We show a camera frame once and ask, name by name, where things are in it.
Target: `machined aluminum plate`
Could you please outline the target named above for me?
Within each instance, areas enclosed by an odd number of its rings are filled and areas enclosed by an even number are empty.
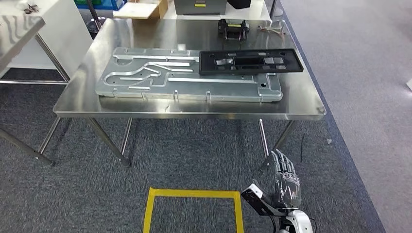
[[[199,51],[116,48],[96,84],[100,96],[175,100],[275,102],[276,74],[199,75]]]

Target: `cable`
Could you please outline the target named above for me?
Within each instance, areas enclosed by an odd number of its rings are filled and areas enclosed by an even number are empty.
[[[306,134],[306,133],[304,133],[304,134],[302,135],[302,141],[300,142],[300,162],[302,162],[302,160],[303,160],[303,158],[302,158],[302,151],[303,151],[303,139],[305,138],[305,134]]]
[[[316,220],[313,218],[309,218],[310,220],[312,220],[315,223],[315,233],[318,230],[318,225],[316,224]]]
[[[273,233],[276,233],[276,223],[275,220],[273,219],[272,215],[269,215],[269,217],[271,218],[272,224],[273,224]]]

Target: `yellow tape square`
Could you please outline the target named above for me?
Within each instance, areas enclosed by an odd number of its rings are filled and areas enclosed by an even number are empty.
[[[215,190],[179,190],[179,189],[155,189],[149,188],[146,212],[144,213],[143,233],[149,233],[152,221],[155,197],[174,198],[226,198],[233,199],[235,203],[236,232],[243,233],[242,206],[239,191],[215,191]]]

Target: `robotic hand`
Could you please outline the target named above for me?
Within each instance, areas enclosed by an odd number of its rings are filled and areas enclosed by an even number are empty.
[[[278,233],[313,233],[309,217],[298,210],[301,203],[299,178],[295,173],[293,163],[279,150],[271,151],[274,161],[275,186],[268,192],[263,190],[257,180],[253,180],[242,192],[242,197],[261,216],[279,217]]]

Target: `black plastic tray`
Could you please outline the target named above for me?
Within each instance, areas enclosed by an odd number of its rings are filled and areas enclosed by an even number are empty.
[[[199,57],[200,75],[303,71],[294,49],[201,51]],[[229,61],[232,59],[233,63],[218,65],[217,61],[222,59],[229,59]]]

